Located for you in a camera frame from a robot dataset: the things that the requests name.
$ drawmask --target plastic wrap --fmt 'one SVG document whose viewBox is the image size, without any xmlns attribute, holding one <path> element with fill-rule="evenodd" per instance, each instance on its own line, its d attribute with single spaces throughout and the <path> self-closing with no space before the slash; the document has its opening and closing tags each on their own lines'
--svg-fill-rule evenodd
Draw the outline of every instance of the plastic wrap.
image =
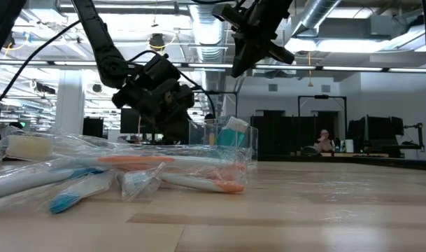
<svg viewBox="0 0 426 252">
<path fill-rule="evenodd" d="M 70 185 L 67 189 L 55 195 L 48 204 L 49 212 L 59 214 L 85 197 L 107 191 L 114 178 L 116 171 L 106 171 L 102 174 L 93 174 L 87 178 Z"/>
<path fill-rule="evenodd" d="M 62 132 L 39 134 L 14 130 L 4 132 L 4 136 L 5 139 L 20 138 L 0 144 L 0 159 L 28 156 L 35 162 L 43 158 L 53 160 L 1 170 L 0 202 L 7 205 L 26 201 L 35 202 L 36 206 L 48 204 L 48 211 L 54 214 L 83 197 L 109 188 L 105 176 L 110 172 L 121 174 L 122 198 L 126 202 L 152 195 L 162 182 L 211 192 L 240 193 L 244 191 L 247 164 L 252 154 L 251 149 L 231 146 L 132 146 Z M 23 147 L 17 148 L 17 152 L 6 151 L 13 142 L 16 145 L 22 145 L 23 139 L 28 142 L 27 137 L 47 141 L 50 147 L 44 146 L 51 148 L 52 154 L 47 157 L 32 155 L 34 151 L 44 153 L 44 146 L 34 144 L 29 145 L 28 150 Z"/>
<path fill-rule="evenodd" d="M 152 195 L 158 190 L 161 180 L 158 178 L 159 172 L 164 164 L 153 169 L 144 171 L 129 171 L 121 176 L 122 200 L 130 202 L 138 197 Z"/>
<path fill-rule="evenodd" d="M 47 161 L 65 157 L 84 157 L 90 153 L 108 154 L 131 146 L 125 143 L 111 143 L 93 136 L 69 134 L 59 129 L 39 133 L 24 132 L 10 126 L 3 129 L 1 135 L 0 161 L 3 158 Z"/>
</svg>

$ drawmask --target wooden table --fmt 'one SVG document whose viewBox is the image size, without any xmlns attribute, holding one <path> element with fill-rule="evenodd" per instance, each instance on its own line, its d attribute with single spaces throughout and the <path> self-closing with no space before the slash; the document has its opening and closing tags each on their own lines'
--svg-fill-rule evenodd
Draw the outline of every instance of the wooden table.
<svg viewBox="0 0 426 252">
<path fill-rule="evenodd" d="M 118 188 L 57 215 L 0 213 L 0 251 L 426 251 L 426 171 L 261 162 L 242 195 Z"/>
<path fill-rule="evenodd" d="M 321 153 L 323 157 L 333 157 L 332 153 Z M 334 157 L 338 158 L 352 158 L 352 157 L 374 157 L 374 158 L 388 158 L 388 154 L 386 153 L 334 153 Z"/>
</svg>

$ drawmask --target ceiling light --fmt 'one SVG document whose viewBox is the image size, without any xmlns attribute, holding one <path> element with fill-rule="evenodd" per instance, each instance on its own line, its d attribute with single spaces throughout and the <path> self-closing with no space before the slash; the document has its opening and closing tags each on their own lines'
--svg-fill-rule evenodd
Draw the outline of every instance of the ceiling light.
<svg viewBox="0 0 426 252">
<path fill-rule="evenodd" d="M 385 41 L 327 39 L 319 42 L 316 50 L 329 53 L 374 53 L 384 45 Z"/>
<path fill-rule="evenodd" d="M 194 68 L 232 68 L 233 64 L 189 63 L 188 66 Z"/>
<path fill-rule="evenodd" d="M 18 119 L 0 119 L 0 123 L 16 123 Z"/>
<path fill-rule="evenodd" d="M 285 44 L 284 48 L 293 53 L 299 51 L 312 52 L 317 50 L 317 45 L 315 44 L 315 41 L 312 40 L 291 38 L 287 44 Z"/>
<path fill-rule="evenodd" d="M 7 65 L 21 65 L 24 63 L 24 60 L 10 60 L 10 59 L 0 59 L 0 64 L 7 64 Z M 43 64 L 47 65 L 48 63 L 46 61 L 41 60 L 34 60 L 34 64 Z"/>
<path fill-rule="evenodd" d="M 426 74 L 426 69 L 408 69 L 408 68 L 392 68 L 388 70 L 391 73 L 420 73 L 420 74 Z"/>
<path fill-rule="evenodd" d="M 328 71 L 382 71 L 381 67 L 351 67 L 351 66 L 324 66 Z"/>
<path fill-rule="evenodd" d="M 96 62 L 91 61 L 70 61 L 70 62 L 54 62 L 56 65 L 65 65 L 65 66 L 96 66 Z"/>
<path fill-rule="evenodd" d="M 22 106 L 19 101 L 16 101 L 14 99 L 2 99 L 1 103 L 8 106 Z"/>
<path fill-rule="evenodd" d="M 256 65 L 256 69 L 276 69 L 276 70 L 315 70 L 315 66 L 297 66 L 297 65 Z"/>
</svg>

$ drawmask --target blue toothbrush head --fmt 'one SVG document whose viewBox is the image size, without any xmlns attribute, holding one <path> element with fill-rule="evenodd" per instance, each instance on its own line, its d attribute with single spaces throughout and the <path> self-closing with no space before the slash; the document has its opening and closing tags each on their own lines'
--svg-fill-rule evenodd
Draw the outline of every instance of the blue toothbrush head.
<svg viewBox="0 0 426 252">
<path fill-rule="evenodd" d="M 77 194 L 67 193 L 58 195 L 50 203 L 50 212 L 52 214 L 61 213 L 77 203 L 79 199 L 80 196 Z"/>
</svg>

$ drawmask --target wooden tabletop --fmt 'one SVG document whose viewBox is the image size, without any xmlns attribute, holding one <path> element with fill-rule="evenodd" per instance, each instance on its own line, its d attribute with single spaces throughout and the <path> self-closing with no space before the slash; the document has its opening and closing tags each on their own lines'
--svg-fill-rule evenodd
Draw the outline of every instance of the wooden tabletop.
<svg viewBox="0 0 426 252">
<path fill-rule="evenodd" d="M 332 155 L 332 153 L 321 153 L 321 156 L 323 157 L 338 157 L 338 158 L 352 158 L 352 157 L 376 157 L 376 158 L 388 158 L 388 154 L 387 153 L 371 153 L 371 154 L 367 154 L 367 153 L 334 153 L 334 155 Z"/>
<path fill-rule="evenodd" d="M 260 162 L 241 195 L 160 188 L 124 203 L 115 186 L 60 215 L 14 212 L 0 213 L 3 252 L 422 252 L 426 171 Z"/>
</svg>

